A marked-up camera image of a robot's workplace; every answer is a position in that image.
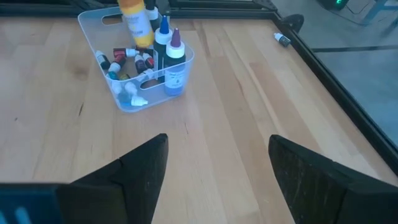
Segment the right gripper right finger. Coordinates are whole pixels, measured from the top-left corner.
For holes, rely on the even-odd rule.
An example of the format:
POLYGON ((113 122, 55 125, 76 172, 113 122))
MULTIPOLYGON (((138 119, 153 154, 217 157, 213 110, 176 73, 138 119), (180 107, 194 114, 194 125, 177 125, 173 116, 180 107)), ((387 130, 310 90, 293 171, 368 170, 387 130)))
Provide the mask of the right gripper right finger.
POLYGON ((397 223, 396 186, 277 134, 268 152, 295 223, 397 223))

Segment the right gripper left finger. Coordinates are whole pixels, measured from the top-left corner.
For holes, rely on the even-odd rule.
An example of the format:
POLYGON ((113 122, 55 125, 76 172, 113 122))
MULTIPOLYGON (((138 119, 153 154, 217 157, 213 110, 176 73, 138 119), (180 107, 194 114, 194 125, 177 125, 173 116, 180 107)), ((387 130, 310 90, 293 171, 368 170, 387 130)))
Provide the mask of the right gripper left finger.
POLYGON ((68 184, 57 202, 64 223, 151 223, 169 152, 158 134, 113 162, 68 184))

